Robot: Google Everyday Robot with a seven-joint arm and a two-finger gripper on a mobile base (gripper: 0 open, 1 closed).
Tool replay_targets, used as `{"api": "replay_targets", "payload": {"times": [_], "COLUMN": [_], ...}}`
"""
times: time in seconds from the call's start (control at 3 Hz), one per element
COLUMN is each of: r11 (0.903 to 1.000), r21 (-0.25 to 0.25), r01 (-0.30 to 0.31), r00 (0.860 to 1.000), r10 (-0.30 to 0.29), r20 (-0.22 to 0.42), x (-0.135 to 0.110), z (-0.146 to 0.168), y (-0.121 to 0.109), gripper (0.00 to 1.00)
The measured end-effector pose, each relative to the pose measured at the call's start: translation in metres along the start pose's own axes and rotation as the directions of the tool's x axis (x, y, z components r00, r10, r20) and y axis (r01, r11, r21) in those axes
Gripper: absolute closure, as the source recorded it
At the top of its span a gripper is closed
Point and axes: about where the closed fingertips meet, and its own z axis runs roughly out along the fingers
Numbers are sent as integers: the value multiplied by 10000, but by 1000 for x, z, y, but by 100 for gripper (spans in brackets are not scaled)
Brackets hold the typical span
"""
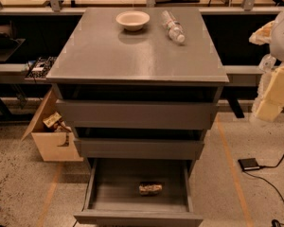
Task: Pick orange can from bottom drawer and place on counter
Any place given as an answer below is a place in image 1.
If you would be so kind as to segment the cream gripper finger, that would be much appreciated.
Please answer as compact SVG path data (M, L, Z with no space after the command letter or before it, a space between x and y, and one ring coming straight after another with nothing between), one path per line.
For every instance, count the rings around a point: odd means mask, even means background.
M252 107L253 123L274 122L284 108L284 63L264 73Z
M256 32L253 32L249 38L249 42L257 45L269 44L271 42L273 24L274 22L271 21L259 28Z

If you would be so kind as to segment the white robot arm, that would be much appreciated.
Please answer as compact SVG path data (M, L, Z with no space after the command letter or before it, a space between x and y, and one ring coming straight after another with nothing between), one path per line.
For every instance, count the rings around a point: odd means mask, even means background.
M251 121L258 125L274 122L284 109L284 9L275 19L254 32L249 42L268 44L259 69L263 72L252 107Z

